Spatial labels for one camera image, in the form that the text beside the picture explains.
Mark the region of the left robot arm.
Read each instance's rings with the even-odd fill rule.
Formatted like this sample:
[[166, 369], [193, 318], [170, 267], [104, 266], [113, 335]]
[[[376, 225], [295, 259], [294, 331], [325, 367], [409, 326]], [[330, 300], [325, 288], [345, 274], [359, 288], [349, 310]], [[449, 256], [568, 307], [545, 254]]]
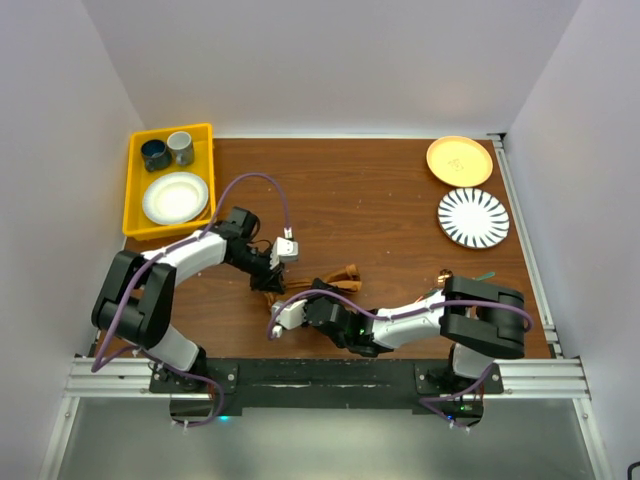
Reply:
[[175, 289], [210, 267], [226, 264], [249, 275], [251, 290], [282, 294], [284, 264], [297, 258], [299, 247], [287, 227], [282, 237], [260, 250], [254, 246], [259, 229], [255, 214], [235, 207], [226, 219], [168, 246], [118, 252], [91, 314], [92, 324], [104, 334], [92, 371], [117, 357], [106, 353], [117, 338], [171, 372], [183, 391], [200, 390], [208, 377], [206, 352], [171, 323]]

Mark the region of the brown cloth napkin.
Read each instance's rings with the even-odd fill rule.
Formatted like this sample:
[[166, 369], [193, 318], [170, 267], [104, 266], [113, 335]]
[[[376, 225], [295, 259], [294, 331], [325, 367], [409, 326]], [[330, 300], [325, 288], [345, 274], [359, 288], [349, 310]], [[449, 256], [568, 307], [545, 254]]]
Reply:
[[286, 280], [283, 294], [264, 294], [267, 308], [270, 309], [277, 301], [287, 300], [294, 294], [311, 289], [314, 280], [320, 280], [323, 284], [329, 285], [338, 293], [347, 295], [358, 293], [363, 285], [357, 266], [350, 264], [320, 276]]

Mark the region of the iridescent fork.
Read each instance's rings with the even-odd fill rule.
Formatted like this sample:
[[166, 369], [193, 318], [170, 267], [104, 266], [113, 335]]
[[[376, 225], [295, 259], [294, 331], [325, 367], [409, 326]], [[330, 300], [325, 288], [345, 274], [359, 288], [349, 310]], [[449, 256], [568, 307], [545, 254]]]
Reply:
[[[488, 272], [488, 273], [485, 273], [485, 274], [483, 274], [483, 275], [479, 275], [479, 276], [473, 277], [473, 280], [477, 280], [477, 281], [485, 281], [485, 280], [488, 280], [488, 279], [493, 278], [494, 276], [495, 276], [495, 273], [494, 273], [494, 272]], [[441, 289], [436, 289], [436, 288], [434, 287], [434, 285], [433, 285], [433, 286], [432, 286], [428, 291], [426, 291], [426, 292], [425, 292], [425, 293], [420, 297], [420, 300], [424, 300], [424, 299], [426, 299], [426, 298], [428, 298], [428, 297], [432, 296], [433, 294], [435, 294], [435, 293], [436, 293], [437, 291], [439, 291], [439, 290], [441, 290]]]

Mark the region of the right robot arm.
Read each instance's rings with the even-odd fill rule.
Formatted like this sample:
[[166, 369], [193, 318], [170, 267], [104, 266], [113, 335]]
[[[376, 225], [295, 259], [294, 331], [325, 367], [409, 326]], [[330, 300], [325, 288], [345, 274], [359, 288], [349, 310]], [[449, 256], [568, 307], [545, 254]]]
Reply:
[[434, 379], [442, 393], [469, 393], [491, 376], [497, 359], [524, 357], [533, 320], [521, 292], [461, 276], [417, 302], [364, 310], [333, 292], [319, 289], [303, 305], [303, 322], [339, 349], [376, 358], [418, 340], [453, 342], [448, 366]]

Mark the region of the rose gold spoon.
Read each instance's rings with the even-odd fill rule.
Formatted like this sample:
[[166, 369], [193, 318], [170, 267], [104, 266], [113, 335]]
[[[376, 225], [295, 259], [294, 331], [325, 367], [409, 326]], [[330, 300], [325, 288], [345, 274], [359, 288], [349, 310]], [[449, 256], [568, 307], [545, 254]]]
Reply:
[[453, 272], [449, 269], [442, 269], [436, 276], [434, 287], [436, 289], [442, 289], [445, 286], [446, 281], [453, 276]]

